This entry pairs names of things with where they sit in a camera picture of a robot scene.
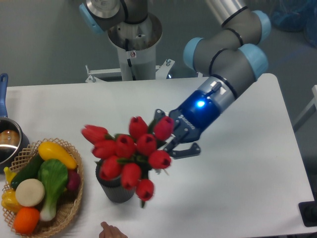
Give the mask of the person's hand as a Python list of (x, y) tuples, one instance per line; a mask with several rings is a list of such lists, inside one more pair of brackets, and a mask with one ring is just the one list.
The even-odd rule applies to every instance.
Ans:
[(102, 231), (99, 233), (99, 238), (128, 238), (119, 228), (109, 225), (107, 222), (101, 222), (101, 227)]

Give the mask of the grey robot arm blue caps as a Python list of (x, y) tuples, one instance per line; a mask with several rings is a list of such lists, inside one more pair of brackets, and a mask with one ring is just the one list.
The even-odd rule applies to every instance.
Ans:
[[(210, 39), (193, 38), (184, 48), (184, 63), (207, 79), (168, 114), (174, 137), (164, 150), (175, 159), (199, 155), (202, 132), (268, 68), (258, 47), (271, 31), (268, 16), (250, 11), (242, 0), (210, 0), (208, 5), (222, 31)], [(107, 33), (117, 48), (122, 80), (155, 79), (162, 26), (147, 1), (86, 0), (79, 10), (90, 29)]]

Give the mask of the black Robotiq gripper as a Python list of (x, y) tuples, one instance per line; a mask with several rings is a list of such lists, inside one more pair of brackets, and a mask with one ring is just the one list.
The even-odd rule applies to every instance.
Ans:
[[(163, 117), (168, 116), (178, 123), (174, 125), (174, 135), (163, 151), (173, 159), (183, 159), (199, 156), (200, 146), (194, 142), (199, 140), (202, 132), (220, 116), (220, 109), (213, 100), (205, 97), (201, 90), (194, 91), (178, 108), (165, 112), (156, 109), (154, 121), (158, 123)], [(175, 150), (180, 143), (194, 142), (188, 149)]]

